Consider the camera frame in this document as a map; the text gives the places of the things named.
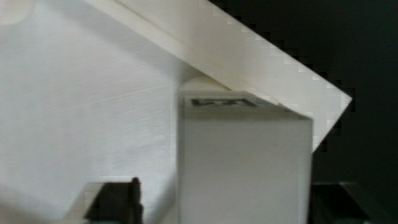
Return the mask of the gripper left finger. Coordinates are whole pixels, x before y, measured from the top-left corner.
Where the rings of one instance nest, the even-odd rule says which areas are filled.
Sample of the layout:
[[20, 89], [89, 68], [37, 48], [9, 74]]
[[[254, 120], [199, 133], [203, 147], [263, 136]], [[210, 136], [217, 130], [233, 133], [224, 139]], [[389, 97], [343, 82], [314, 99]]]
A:
[[144, 224], [140, 198], [142, 190], [137, 177], [130, 182], [107, 182], [83, 215], [85, 224]]

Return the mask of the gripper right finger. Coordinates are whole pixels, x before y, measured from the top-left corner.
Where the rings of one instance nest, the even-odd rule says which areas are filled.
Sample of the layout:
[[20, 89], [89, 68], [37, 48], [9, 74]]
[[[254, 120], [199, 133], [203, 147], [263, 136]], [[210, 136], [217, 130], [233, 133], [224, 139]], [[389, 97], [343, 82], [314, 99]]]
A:
[[378, 224], [377, 210], [355, 182], [311, 185], [309, 224]]

